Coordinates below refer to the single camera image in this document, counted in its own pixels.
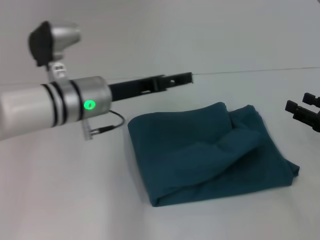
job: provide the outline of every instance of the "cloth fold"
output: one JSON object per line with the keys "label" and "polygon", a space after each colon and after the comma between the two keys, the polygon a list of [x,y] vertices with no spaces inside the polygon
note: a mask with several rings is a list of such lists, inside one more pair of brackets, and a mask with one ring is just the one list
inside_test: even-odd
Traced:
{"label": "cloth fold", "polygon": [[135,117],[128,129],[155,207],[289,186],[299,172],[250,105],[150,113]]}

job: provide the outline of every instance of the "black cable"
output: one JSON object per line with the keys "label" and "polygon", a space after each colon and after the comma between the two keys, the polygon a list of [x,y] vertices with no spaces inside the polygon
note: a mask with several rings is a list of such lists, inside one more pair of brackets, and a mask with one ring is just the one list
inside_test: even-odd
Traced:
{"label": "black cable", "polygon": [[117,112],[115,112],[115,111],[112,111],[112,110],[110,110],[110,113],[112,113],[112,114],[117,115],[118,117],[120,117],[120,118],[122,119],[122,122],[119,123],[118,125],[110,125],[110,126],[99,127],[99,128],[97,128],[97,129],[94,129],[93,131],[98,130],[100,134],[103,134],[103,133],[105,133],[105,132],[108,132],[108,131],[111,131],[111,130],[113,130],[113,129],[119,128],[119,127],[121,127],[123,124],[125,124],[126,120],[125,120],[125,118],[124,118],[121,114],[119,114],[119,113],[117,113]]}

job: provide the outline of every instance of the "folded towel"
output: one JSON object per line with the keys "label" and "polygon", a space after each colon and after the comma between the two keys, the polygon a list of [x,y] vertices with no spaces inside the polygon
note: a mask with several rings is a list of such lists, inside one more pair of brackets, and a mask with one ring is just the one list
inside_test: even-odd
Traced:
{"label": "folded towel", "polygon": [[154,207],[290,186],[299,172],[251,105],[150,113],[132,119],[128,129]]}

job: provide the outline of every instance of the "white wall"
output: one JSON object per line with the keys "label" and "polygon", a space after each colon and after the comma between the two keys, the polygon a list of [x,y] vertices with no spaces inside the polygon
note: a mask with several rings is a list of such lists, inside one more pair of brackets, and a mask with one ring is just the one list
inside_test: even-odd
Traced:
{"label": "white wall", "polygon": [[[1,91],[45,83],[27,36],[43,20],[81,26],[67,51],[73,78],[134,78],[320,66],[316,0],[2,0]],[[218,101],[256,106],[284,156],[292,187],[152,208],[127,127],[84,142],[78,123],[0,142],[0,239],[316,239],[320,135],[291,119],[288,99],[320,94],[319,69],[195,75],[194,84],[113,104],[128,120]],[[118,119],[100,116],[93,126]]]}

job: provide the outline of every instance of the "green led indicator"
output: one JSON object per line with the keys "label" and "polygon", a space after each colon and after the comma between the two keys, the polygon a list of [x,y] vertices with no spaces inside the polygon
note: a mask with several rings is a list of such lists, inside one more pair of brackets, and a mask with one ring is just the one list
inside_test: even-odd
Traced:
{"label": "green led indicator", "polygon": [[96,107],[96,103],[95,103],[95,101],[88,100],[88,101],[85,101],[83,106],[87,110],[92,110],[92,109],[94,109]]}

